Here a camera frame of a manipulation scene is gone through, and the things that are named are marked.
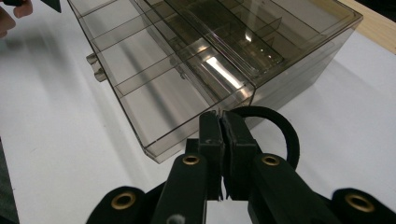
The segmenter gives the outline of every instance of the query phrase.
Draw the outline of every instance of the black cable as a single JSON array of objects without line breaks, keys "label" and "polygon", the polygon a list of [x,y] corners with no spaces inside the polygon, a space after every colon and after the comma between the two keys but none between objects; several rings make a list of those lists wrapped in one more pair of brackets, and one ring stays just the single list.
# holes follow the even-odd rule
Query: black cable
[{"label": "black cable", "polygon": [[285,136],[286,149],[288,152],[286,161],[292,168],[297,168],[300,159],[300,143],[297,132],[285,117],[270,108],[254,105],[237,107],[231,110],[231,112],[234,112],[242,118],[258,117],[273,122]]}]

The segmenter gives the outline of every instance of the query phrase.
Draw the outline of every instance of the white surface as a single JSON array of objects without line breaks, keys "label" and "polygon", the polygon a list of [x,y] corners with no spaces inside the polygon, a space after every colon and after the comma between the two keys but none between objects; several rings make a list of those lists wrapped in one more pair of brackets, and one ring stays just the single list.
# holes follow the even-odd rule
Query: white surface
[{"label": "white surface", "polygon": [[[0,40],[0,136],[22,224],[85,223],[110,190],[152,189],[173,161],[143,154],[62,3],[57,14],[35,1]],[[362,189],[396,211],[395,75],[395,55],[354,34],[318,82],[279,110],[300,136],[298,172],[313,190]],[[269,123],[253,132],[264,150],[285,150]],[[208,206],[207,223],[246,222],[245,203]]]}]

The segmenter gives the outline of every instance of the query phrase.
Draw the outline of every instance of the finger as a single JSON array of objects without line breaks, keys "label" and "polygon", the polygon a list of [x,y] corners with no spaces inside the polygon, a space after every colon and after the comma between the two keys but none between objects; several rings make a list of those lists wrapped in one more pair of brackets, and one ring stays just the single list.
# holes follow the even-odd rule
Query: finger
[{"label": "finger", "polygon": [[7,32],[7,30],[15,27],[15,21],[8,15],[8,13],[0,7],[0,33]]},{"label": "finger", "polygon": [[6,35],[7,35],[7,31],[4,31],[3,33],[0,33],[0,38],[3,38]]},{"label": "finger", "polygon": [[22,18],[24,16],[29,16],[33,12],[33,5],[31,0],[24,0],[20,7],[14,8],[15,17]]}]

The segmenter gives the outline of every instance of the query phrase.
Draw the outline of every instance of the plastic storage box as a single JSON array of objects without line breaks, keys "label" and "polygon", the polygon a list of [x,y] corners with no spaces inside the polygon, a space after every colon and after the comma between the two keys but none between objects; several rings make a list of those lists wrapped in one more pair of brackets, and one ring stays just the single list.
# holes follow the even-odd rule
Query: plastic storage box
[{"label": "plastic storage box", "polygon": [[333,0],[69,0],[144,149],[157,162],[207,110],[280,108],[361,21]]}]

